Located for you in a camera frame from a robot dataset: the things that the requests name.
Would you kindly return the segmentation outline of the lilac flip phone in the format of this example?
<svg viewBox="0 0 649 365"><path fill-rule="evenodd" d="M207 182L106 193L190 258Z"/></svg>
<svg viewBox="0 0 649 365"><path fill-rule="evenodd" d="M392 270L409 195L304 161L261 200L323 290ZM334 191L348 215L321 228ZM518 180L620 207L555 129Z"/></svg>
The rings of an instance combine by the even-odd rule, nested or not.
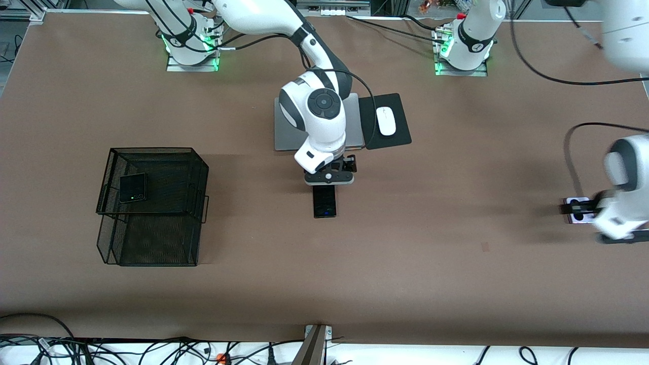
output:
<svg viewBox="0 0 649 365"><path fill-rule="evenodd" d="M591 200L589 197L566 197L564 200ZM561 214L566 216L568 224L591 224L594 221L595 216L591 213L586 215L572 215L569 214L569 208L560 208Z"/></svg>

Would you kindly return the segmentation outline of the black slab smartphone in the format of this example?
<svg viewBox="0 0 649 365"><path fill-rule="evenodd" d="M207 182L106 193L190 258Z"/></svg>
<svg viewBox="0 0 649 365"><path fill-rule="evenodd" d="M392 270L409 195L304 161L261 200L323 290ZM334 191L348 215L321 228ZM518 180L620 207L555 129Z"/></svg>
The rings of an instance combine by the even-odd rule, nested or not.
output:
<svg viewBox="0 0 649 365"><path fill-rule="evenodd" d="M313 215L315 218L331 218L336 217L336 186L334 185L320 185L313 186Z"/></svg>

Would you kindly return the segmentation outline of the dark flip phone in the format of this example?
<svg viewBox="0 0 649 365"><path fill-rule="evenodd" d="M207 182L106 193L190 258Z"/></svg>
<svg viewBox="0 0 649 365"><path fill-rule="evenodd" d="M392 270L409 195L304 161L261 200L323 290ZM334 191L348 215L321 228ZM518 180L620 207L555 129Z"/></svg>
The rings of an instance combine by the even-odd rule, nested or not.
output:
<svg viewBox="0 0 649 365"><path fill-rule="evenodd" d="M120 177L120 203L144 201L147 198L148 174L137 173Z"/></svg>

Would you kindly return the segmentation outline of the white computer mouse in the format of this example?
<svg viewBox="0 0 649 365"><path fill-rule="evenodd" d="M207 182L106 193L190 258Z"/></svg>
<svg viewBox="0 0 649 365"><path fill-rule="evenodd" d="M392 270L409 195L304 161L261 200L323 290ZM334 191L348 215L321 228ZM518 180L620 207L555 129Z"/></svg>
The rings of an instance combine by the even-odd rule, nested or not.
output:
<svg viewBox="0 0 649 365"><path fill-rule="evenodd" d="M381 106L376 109L376 122L382 136L392 137L396 133L396 120L392 108Z"/></svg>

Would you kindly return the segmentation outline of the black mouse pad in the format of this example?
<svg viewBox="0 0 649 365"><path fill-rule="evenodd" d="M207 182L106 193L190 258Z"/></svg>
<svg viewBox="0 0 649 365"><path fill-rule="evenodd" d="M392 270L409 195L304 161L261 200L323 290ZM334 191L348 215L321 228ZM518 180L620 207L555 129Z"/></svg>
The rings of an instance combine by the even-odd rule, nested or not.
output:
<svg viewBox="0 0 649 365"><path fill-rule="evenodd" d="M396 120L396 133L392 137L382 136L376 122L376 109L381 106L392 108ZM365 147L369 150L396 147L412 143L412 137L399 93L376 95L359 99L359 111Z"/></svg>

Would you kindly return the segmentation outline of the silver closed laptop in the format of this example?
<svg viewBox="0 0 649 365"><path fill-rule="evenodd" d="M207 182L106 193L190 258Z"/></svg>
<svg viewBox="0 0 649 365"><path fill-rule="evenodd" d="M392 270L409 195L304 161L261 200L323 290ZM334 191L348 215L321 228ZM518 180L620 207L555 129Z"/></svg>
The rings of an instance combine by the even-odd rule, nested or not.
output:
<svg viewBox="0 0 649 365"><path fill-rule="evenodd" d="M345 150L359 150L364 145L359 111L359 97L351 93L343 100L346 115ZM274 150L276 152L296 152L304 143L306 132L294 128L282 113L278 97L274 99Z"/></svg>

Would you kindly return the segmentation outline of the grey metal mounting plate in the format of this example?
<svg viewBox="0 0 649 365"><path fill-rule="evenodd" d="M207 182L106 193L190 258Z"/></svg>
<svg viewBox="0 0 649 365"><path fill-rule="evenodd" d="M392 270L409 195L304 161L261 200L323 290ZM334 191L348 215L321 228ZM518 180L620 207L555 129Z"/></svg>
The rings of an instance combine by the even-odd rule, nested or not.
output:
<svg viewBox="0 0 649 365"><path fill-rule="evenodd" d="M194 65L178 63L171 55L167 55L168 72L217 72L220 69L220 52L208 55L202 62Z"/></svg>
<svg viewBox="0 0 649 365"><path fill-rule="evenodd" d="M473 70L460 70L450 65L447 60L437 58L435 60L435 74L436 76L487 77L487 62L483 61L479 67Z"/></svg>

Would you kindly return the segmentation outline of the silver rack device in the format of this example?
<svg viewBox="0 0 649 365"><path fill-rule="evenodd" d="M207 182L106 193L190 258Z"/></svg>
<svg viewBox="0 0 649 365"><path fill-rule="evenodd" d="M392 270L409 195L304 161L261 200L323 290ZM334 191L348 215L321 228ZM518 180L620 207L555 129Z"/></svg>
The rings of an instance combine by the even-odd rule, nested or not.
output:
<svg viewBox="0 0 649 365"><path fill-rule="evenodd" d="M370 16L370 0L292 0L304 16Z"/></svg>

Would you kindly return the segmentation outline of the black mesh two-tier tray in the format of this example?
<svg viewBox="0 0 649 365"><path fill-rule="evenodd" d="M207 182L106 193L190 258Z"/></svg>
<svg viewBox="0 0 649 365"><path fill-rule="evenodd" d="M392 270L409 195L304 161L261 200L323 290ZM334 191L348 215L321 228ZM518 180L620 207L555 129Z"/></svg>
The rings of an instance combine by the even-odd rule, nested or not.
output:
<svg viewBox="0 0 649 365"><path fill-rule="evenodd" d="M148 174L147 198L120 203L120 177ZM96 213L106 264L193 267L209 205L208 164L193 148L111 148Z"/></svg>

